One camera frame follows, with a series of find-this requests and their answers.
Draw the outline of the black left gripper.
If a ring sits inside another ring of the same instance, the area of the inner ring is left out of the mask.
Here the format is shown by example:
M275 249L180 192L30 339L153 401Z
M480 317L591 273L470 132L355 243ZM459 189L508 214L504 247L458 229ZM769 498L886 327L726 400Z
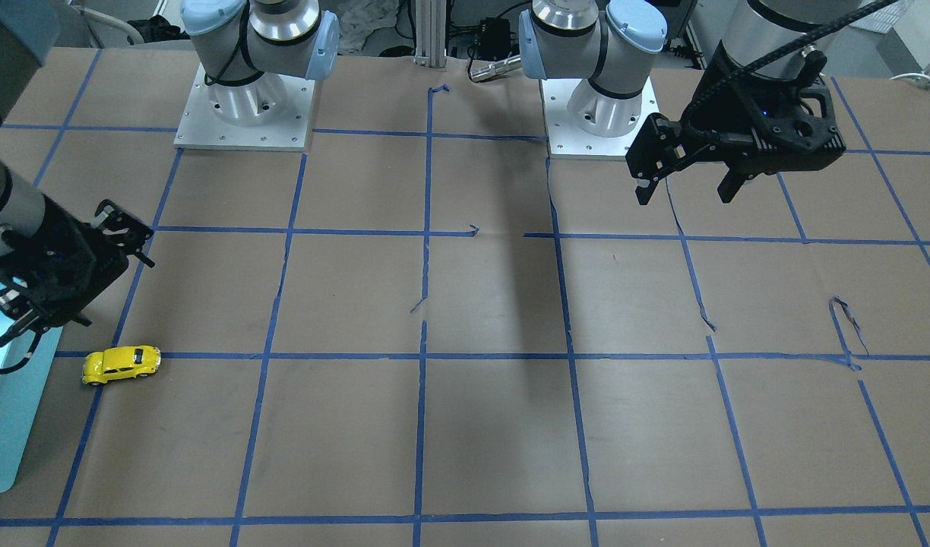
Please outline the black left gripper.
M718 186L723 204L733 201L748 175L816 171L836 162L846 144L820 76L826 55L815 51L798 60L802 65L785 80L745 74L730 82L681 124L648 115L625 155L638 203L649 204L660 181L691 165L693 153L698 162L729 167Z

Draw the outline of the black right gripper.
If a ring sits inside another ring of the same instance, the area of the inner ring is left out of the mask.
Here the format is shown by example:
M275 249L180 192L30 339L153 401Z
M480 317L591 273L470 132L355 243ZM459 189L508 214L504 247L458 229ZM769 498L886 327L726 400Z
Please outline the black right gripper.
M156 266L145 254L152 238L151 227L111 200L97 205L90 222L51 198L32 231L0 220L0 312L13 320L6 335L42 334L70 322L89 327L85 308L128 269L129 256Z

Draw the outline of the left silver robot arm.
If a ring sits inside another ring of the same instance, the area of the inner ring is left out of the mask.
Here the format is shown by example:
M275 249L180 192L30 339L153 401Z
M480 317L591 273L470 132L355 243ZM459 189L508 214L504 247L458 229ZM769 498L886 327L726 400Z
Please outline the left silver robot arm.
M845 152L821 73L827 38L885 1L742 1L680 118L650 113L643 87L666 41L666 18L646 1L534 1L518 20L524 74L575 79L578 128L613 138L637 128L625 153L648 204L660 181L695 163L723 163L730 202L758 175L825 169Z

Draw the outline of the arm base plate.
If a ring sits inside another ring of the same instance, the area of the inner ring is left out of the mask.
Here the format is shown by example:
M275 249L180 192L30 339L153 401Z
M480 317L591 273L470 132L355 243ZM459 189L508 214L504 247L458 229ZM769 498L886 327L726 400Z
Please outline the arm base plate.
M205 83L198 66L173 144L180 149L305 152L317 83L264 73L242 87Z
M554 160L624 160L646 117L657 111L650 79L626 100L603 96L584 79L542 80L540 89Z

